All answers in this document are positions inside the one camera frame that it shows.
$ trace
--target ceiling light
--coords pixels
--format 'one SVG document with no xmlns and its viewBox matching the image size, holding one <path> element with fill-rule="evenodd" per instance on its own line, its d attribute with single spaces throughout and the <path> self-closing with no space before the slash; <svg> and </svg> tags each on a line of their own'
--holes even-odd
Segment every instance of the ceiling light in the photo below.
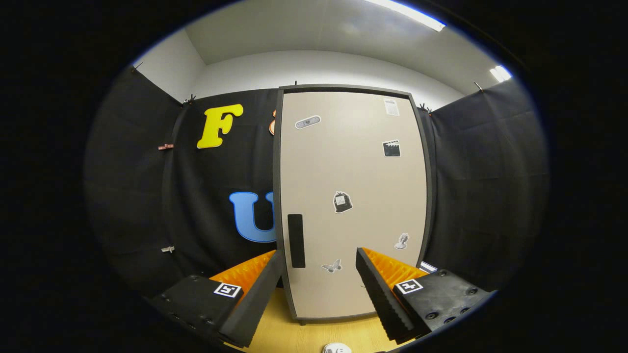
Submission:
<svg viewBox="0 0 628 353">
<path fill-rule="evenodd" d="M 411 9 L 407 6 L 404 6 L 402 4 L 398 4 L 395 3 L 394 1 L 390 1 L 390 0 L 364 0 L 364 1 L 368 1 L 370 3 L 373 4 L 377 4 L 380 6 L 384 6 L 385 8 L 391 9 L 393 11 L 396 11 L 400 14 L 403 14 L 407 17 L 410 17 L 411 19 L 423 23 L 424 25 L 426 25 L 427 27 L 430 27 L 431 29 L 440 32 L 445 25 L 443 23 L 440 23 L 439 21 L 420 13 L 419 11 L 415 10 L 415 9 Z"/>
<path fill-rule="evenodd" d="M 502 65 L 490 69 L 489 72 L 493 74 L 498 82 L 506 81 L 507 79 L 512 77 L 512 75 L 508 71 L 506 71 L 506 69 Z"/>
</svg>

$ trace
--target door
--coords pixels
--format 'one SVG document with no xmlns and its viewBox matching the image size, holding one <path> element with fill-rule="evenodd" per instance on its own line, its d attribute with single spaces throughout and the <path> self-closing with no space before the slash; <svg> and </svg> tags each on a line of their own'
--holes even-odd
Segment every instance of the door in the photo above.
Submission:
<svg viewBox="0 0 628 353">
<path fill-rule="evenodd" d="M 410 100 L 285 93 L 278 124 L 274 194 L 293 314 L 308 319 L 374 312 L 355 269 L 356 249 L 416 266 L 423 243 L 426 168 Z"/>
</svg>

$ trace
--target wooden table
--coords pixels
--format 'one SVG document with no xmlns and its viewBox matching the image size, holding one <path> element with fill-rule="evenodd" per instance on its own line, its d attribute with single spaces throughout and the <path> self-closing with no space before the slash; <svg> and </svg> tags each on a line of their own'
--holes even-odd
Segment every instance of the wooden table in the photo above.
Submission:
<svg viewBox="0 0 628 353">
<path fill-rule="evenodd" d="M 321 353 L 323 347 L 331 342 L 344 343 L 353 353 L 389 351 L 400 346 L 388 340 L 375 314 L 342 321 L 311 321 L 301 326 L 290 315 L 283 288 L 276 288 L 259 321 L 251 346 L 237 349 L 253 353 Z"/>
</svg>

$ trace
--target black door handle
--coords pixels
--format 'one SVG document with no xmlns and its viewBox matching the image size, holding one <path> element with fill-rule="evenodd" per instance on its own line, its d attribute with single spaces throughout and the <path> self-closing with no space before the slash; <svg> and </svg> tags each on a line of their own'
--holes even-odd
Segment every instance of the black door handle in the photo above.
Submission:
<svg viewBox="0 0 628 353">
<path fill-rule="evenodd" d="M 290 240 L 290 258 L 292 259 L 292 267 L 305 268 L 303 215 L 288 215 L 288 239 Z"/>
</svg>

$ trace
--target sticker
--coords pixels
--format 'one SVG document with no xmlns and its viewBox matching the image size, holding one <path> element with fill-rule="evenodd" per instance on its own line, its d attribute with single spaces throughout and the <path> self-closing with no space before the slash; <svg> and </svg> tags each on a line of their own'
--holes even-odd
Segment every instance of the sticker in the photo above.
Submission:
<svg viewBox="0 0 628 353">
<path fill-rule="evenodd" d="M 320 116 L 314 115 L 303 120 L 299 120 L 296 122 L 295 127 L 299 130 L 303 128 L 307 128 L 308 126 L 312 126 L 314 124 L 318 124 L 320 122 Z"/>
<path fill-rule="evenodd" d="M 322 268 L 326 269 L 329 273 L 334 273 L 336 270 L 342 270 L 342 266 L 340 265 L 340 259 L 337 259 L 333 262 L 333 265 L 321 265 Z"/>
<path fill-rule="evenodd" d="M 423 286 L 421 286 L 416 280 L 401 282 L 397 284 L 396 287 L 399 288 L 402 294 L 408 294 L 423 289 Z"/>
<path fill-rule="evenodd" d="M 384 156 L 385 157 L 400 157 L 401 150 L 399 145 L 399 140 L 394 139 L 392 141 L 385 141 L 382 143 L 384 146 Z"/>
<path fill-rule="evenodd" d="M 348 211 L 353 208 L 349 195 L 342 191 L 336 191 L 333 196 L 333 207 L 336 209 L 337 214 Z"/>
<path fill-rule="evenodd" d="M 240 291 L 242 287 L 236 285 L 228 285 L 227 283 L 221 283 L 218 288 L 214 291 L 214 293 L 219 295 L 228 296 L 230 298 L 235 298 L 237 292 Z"/>
<path fill-rule="evenodd" d="M 386 114 L 399 116 L 399 107 L 396 100 L 391 98 L 384 99 L 384 107 L 386 107 Z"/>
<path fill-rule="evenodd" d="M 394 248 L 397 250 L 405 249 L 408 246 L 408 233 L 402 233 L 399 237 L 399 242 L 395 244 Z"/>
</svg>

